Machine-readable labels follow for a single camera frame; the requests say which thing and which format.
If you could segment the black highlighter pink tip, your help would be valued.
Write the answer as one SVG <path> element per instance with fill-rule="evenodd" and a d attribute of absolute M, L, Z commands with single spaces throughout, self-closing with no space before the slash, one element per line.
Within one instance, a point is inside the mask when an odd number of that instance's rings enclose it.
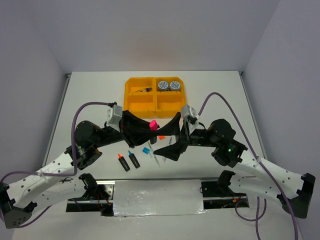
<path fill-rule="evenodd" d="M 158 122 L 156 120 L 152 120 L 149 123 L 149 128 L 150 128 L 151 131 L 157 131 L 158 128 L 159 128 Z"/>

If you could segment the black highlighter orange tip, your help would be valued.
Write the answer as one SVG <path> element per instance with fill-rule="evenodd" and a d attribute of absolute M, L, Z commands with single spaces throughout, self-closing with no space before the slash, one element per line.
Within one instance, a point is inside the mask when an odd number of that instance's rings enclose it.
<path fill-rule="evenodd" d="M 123 167 L 123 169 L 126 172 L 128 172 L 130 170 L 130 167 L 129 167 L 127 161 L 125 160 L 125 158 L 121 154 L 118 154 L 118 161 L 120 162 L 121 166 Z"/>

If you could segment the small glue bottle blue cap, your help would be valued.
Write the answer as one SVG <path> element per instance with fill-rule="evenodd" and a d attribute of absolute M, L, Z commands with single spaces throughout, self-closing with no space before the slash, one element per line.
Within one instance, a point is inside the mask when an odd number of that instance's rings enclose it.
<path fill-rule="evenodd" d="M 152 87 L 146 87 L 146 88 L 133 91 L 133 93 L 145 93 L 145 92 L 148 93 L 148 92 L 151 92 L 152 90 L 153 90 Z"/>

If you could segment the round blue-white tin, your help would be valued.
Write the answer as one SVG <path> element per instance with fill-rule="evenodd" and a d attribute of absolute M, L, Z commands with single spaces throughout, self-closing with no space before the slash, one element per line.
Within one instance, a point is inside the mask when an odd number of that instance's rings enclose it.
<path fill-rule="evenodd" d="M 157 89 L 160 92 L 166 92 L 169 90 L 169 83 L 165 80 L 159 81 L 157 84 Z"/>
<path fill-rule="evenodd" d="M 170 89 L 170 91 L 173 91 L 173 92 L 179 92 L 181 90 L 180 82 L 179 81 L 172 81 L 169 84 L 169 89 Z"/>

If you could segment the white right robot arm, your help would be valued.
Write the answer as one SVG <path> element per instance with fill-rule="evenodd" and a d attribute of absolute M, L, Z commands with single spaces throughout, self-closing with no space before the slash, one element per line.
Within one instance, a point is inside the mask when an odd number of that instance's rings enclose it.
<path fill-rule="evenodd" d="M 189 133 L 186 123 L 172 145 L 155 150 L 155 155 L 177 161 L 189 146 L 214 148 L 211 156 L 229 167 L 220 174 L 216 187 L 223 196 L 247 194 L 270 200 L 282 209 L 305 219 L 308 215 L 316 178 L 286 170 L 263 157 L 254 157 L 246 145 L 234 139 L 235 130 L 221 118 L 207 129 Z"/>

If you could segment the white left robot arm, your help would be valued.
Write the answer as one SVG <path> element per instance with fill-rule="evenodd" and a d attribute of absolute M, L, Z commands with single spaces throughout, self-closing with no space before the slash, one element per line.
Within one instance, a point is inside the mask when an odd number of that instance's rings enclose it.
<path fill-rule="evenodd" d="M 71 146 L 59 157 L 36 172 L 22 171 L 25 177 L 17 182 L 0 183 L 0 216 L 5 227 L 26 227 L 33 223 L 34 213 L 66 199 L 108 202 L 108 191 L 83 170 L 102 156 L 100 147 L 125 141 L 134 148 L 156 139 L 158 129 L 157 123 L 142 120 L 128 110 L 112 116 L 104 127 L 88 120 L 73 124 Z"/>

